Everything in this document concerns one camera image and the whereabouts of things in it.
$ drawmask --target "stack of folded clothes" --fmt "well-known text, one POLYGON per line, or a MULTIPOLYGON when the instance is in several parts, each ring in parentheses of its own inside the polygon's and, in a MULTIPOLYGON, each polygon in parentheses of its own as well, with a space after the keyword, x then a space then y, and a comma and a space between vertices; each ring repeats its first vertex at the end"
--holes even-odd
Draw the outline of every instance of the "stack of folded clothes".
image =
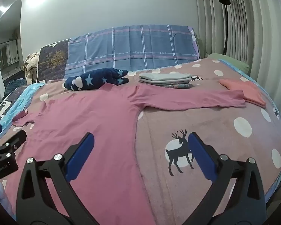
POLYGON ((142 83, 175 89, 189 89, 193 87, 190 73, 140 73, 139 81, 142 83))

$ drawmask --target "pink garment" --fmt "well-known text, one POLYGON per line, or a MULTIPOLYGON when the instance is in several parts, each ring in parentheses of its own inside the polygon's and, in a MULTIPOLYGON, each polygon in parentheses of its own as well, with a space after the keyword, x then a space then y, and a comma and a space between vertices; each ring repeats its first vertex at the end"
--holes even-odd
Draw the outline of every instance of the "pink garment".
MULTIPOLYGON (((137 117, 146 107, 186 110, 201 107, 245 107, 242 91, 170 89, 136 84, 80 91, 43 102, 37 113, 20 113, 14 125, 34 122, 17 154, 19 170, 8 177, 6 193, 13 207, 23 166, 28 157, 51 159, 77 144, 86 132, 95 146, 71 186, 101 225, 155 225, 135 157, 137 117)), ((48 187, 59 212, 66 214, 51 181, 48 187)))
POLYGON ((266 102, 262 99, 261 92, 257 85, 251 81, 243 82, 241 80, 220 79, 220 84, 229 90, 243 90, 244 100, 262 108, 266 108, 266 102))

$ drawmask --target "blue plaid fabric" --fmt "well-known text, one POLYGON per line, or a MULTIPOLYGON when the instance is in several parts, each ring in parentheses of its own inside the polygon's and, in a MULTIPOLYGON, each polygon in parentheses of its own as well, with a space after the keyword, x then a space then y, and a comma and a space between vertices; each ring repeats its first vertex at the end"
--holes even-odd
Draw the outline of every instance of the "blue plaid fabric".
POLYGON ((100 68, 136 71, 169 67, 198 59, 198 46, 192 27, 113 27, 69 41, 64 79, 100 68))

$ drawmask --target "polka dot bed sheet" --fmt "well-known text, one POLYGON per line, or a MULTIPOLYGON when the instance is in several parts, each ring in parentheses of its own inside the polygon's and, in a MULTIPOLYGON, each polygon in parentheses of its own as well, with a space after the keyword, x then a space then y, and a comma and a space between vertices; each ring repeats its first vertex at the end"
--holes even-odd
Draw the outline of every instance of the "polka dot bed sheet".
MULTIPOLYGON (((220 79, 248 81, 225 63, 211 59, 129 72, 129 84, 137 82, 138 75, 143 72, 191 73, 194 88, 202 90, 227 90, 219 84, 220 79)), ((63 80, 49 81, 35 93, 28 110, 36 111, 43 101, 77 94, 65 89, 63 83, 63 80)), ((187 142, 184 133, 188 136, 196 132, 206 144, 212 145, 219 154, 227 154, 232 160, 255 158, 265 195, 270 197, 281 176, 281 118, 267 95, 261 94, 267 103, 266 109, 246 103, 245 108, 202 108, 176 112, 147 107, 139 114, 135 154, 156 224, 182 224, 211 185, 191 153, 177 157, 169 168, 168 151, 178 149, 187 142)), ((33 123, 22 128, 12 126, 0 139, 0 145, 19 129, 29 135, 33 127, 33 123)), ((23 146, 16 151, 16 156, 22 151, 25 151, 23 146)), ((8 177, 1 181, 7 189, 8 177)), ((224 210, 234 184, 232 179, 217 214, 224 210)), ((14 209, 16 194, 8 198, 14 209)))

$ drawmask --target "deer antlers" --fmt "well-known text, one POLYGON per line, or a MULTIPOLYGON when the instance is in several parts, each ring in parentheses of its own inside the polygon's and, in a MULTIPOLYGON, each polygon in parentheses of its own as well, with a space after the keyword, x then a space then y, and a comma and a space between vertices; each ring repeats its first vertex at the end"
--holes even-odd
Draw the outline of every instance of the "deer antlers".
POLYGON ((183 134, 182 137, 177 136, 177 135, 178 135, 178 131, 176 132, 176 134, 173 134, 173 133, 172 133, 172 137, 173 137, 174 139, 181 139, 181 138, 183 139, 183 138, 185 138, 185 136, 186 136, 186 134, 187 134, 187 131, 185 130, 185 131, 183 132, 183 130, 179 130, 179 132, 183 134))

